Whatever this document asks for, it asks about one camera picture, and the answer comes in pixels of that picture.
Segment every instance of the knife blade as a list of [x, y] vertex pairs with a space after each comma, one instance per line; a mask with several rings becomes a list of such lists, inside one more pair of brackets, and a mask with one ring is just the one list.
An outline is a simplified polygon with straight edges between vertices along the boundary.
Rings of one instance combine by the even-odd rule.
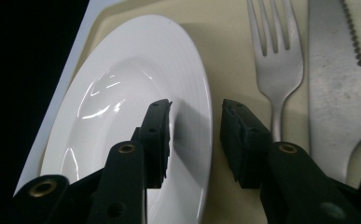
[[361, 55], [343, 0], [309, 1], [309, 122], [311, 156], [346, 182], [361, 141]]

